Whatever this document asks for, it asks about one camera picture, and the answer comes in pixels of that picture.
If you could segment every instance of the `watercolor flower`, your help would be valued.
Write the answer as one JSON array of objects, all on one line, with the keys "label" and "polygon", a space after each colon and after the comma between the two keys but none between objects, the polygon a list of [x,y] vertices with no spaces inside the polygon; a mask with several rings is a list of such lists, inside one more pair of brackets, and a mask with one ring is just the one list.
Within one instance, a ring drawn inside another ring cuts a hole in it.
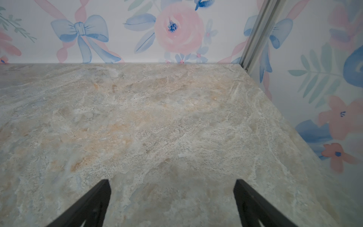
[{"label": "watercolor flower", "polygon": [[8,58],[4,55],[0,58],[0,65],[5,65],[8,63]]},{"label": "watercolor flower", "polygon": [[190,62],[186,61],[190,58],[190,54],[184,56],[184,54],[180,54],[180,56],[177,54],[175,55],[175,60],[179,64],[190,64]]},{"label": "watercolor flower", "polygon": [[330,168],[337,173],[342,173],[344,171],[343,161],[349,164],[358,164],[361,160],[356,157],[351,156],[344,152],[342,146],[339,143],[324,144],[325,150],[322,151],[324,157],[331,158]]},{"label": "watercolor flower", "polygon": [[205,27],[204,44],[211,44],[212,37],[215,37],[218,33],[217,30],[212,31],[212,26],[213,26],[213,20],[210,19],[208,20],[207,25]]},{"label": "watercolor flower", "polygon": [[318,126],[328,122],[331,137],[344,140],[349,132],[363,132],[363,98],[346,106],[339,97],[330,96],[328,104],[331,110],[319,114]]},{"label": "watercolor flower", "polygon": [[208,52],[208,49],[209,48],[207,46],[200,47],[196,52],[197,54],[190,55],[190,60],[196,59],[196,63],[206,63],[208,59],[206,57],[203,57],[202,55],[206,54]]},{"label": "watercolor flower", "polygon": [[157,17],[155,37],[168,52],[187,55],[202,44],[204,24],[198,13],[183,2],[164,8]]},{"label": "watercolor flower", "polygon": [[8,41],[11,42],[13,39],[10,36],[8,36],[7,34],[3,33],[2,31],[3,31],[3,29],[0,29],[0,53],[2,51],[5,51],[6,53],[8,53],[10,55],[20,56],[21,51],[8,42]]}]

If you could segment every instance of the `stone surface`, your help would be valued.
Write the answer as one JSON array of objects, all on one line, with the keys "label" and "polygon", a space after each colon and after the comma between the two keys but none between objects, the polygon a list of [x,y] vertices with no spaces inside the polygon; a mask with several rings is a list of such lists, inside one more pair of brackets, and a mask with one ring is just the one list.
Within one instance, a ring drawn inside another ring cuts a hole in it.
[{"label": "stone surface", "polygon": [[239,65],[2,65],[0,105],[1,226],[45,226],[104,178],[104,226],[241,226],[237,178],[298,226],[362,222]]}]

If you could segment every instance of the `small pink flower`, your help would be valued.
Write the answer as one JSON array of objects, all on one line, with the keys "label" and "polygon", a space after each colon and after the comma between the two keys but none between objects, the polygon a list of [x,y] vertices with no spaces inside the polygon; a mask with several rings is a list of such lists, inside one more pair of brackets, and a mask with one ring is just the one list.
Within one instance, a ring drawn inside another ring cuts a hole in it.
[{"label": "small pink flower", "polygon": [[4,55],[0,58],[0,65],[5,65],[8,63],[8,58]]},{"label": "small pink flower", "polygon": [[204,36],[202,19],[183,2],[164,8],[154,28],[156,39],[166,51],[184,55],[196,51]]},{"label": "small pink flower", "polygon": [[343,161],[349,164],[358,164],[361,160],[357,159],[356,157],[351,156],[344,152],[342,146],[338,143],[324,144],[325,150],[322,151],[322,155],[330,160],[330,168],[337,173],[342,173],[344,170]]},{"label": "small pink flower", "polygon": [[318,126],[329,122],[331,137],[344,140],[350,132],[363,132],[363,98],[346,106],[338,96],[330,96],[328,104],[331,110],[319,114]]}]

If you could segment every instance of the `wall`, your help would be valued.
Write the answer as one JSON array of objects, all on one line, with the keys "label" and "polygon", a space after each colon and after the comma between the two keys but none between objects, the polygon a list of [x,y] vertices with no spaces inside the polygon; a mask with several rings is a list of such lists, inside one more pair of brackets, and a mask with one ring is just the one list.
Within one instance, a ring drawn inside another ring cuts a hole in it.
[{"label": "wall", "polygon": [[238,25],[257,14],[261,4],[262,0],[2,1],[1,63],[237,63],[247,39]]},{"label": "wall", "polygon": [[363,2],[291,0],[251,77],[363,204]]}]

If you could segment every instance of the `blue bow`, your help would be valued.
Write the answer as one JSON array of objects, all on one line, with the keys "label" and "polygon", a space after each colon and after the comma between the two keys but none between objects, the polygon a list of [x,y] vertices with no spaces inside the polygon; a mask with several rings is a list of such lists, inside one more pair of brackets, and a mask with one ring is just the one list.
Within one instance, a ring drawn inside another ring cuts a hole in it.
[{"label": "blue bow", "polygon": [[85,23],[77,22],[72,24],[65,19],[55,20],[50,23],[58,38],[63,42],[72,42],[78,36],[77,42],[81,50],[83,63],[90,63],[92,53],[89,46],[81,36],[86,36],[88,43],[102,58],[105,63],[113,63],[120,61],[121,58],[116,57],[99,47],[91,38],[102,42],[109,41],[109,32],[105,20],[99,15],[90,16]]}]

